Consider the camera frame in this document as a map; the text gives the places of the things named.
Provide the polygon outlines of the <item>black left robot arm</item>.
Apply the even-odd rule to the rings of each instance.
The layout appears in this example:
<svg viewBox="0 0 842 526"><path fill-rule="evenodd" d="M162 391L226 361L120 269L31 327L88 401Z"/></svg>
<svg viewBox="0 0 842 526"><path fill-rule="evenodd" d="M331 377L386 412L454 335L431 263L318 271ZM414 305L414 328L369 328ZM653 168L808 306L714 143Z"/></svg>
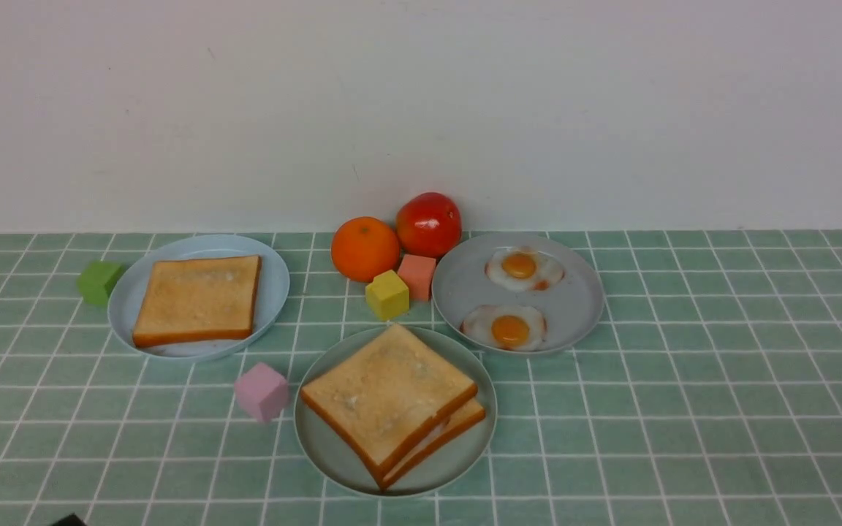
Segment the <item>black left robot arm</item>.
<svg viewBox="0 0 842 526"><path fill-rule="evenodd" d="M57 519L53 523L50 523L50 526L88 526L88 524L77 514L71 513L64 517L60 517L60 519Z"/></svg>

